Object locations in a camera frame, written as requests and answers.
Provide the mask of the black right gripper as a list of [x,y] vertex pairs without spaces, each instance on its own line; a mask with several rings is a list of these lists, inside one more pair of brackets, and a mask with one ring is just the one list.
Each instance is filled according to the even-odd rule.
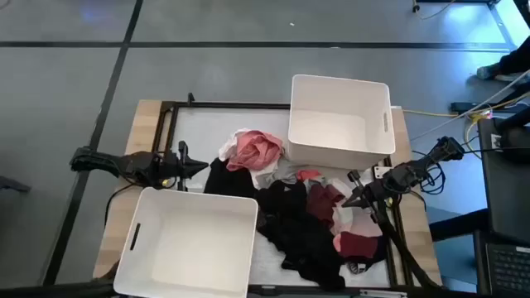
[[354,184],[351,196],[342,204],[343,208],[369,209],[373,220],[388,220],[385,200],[390,194],[383,188],[381,180],[363,184],[357,170],[350,171],[348,179]]

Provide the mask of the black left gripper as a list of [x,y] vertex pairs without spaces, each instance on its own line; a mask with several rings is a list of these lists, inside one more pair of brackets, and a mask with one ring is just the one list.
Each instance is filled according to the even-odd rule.
[[[177,144],[177,153],[167,153],[162,158],[160,164],[161,170],[161,187],[163,189],[173,189],[187,191],[186,180],[189,175],[186,173],[188,162],[188,146],[185,141],[179,141]],[[192,159],[192,175],[195,176],[202,170],[209,167],[208,162]]]

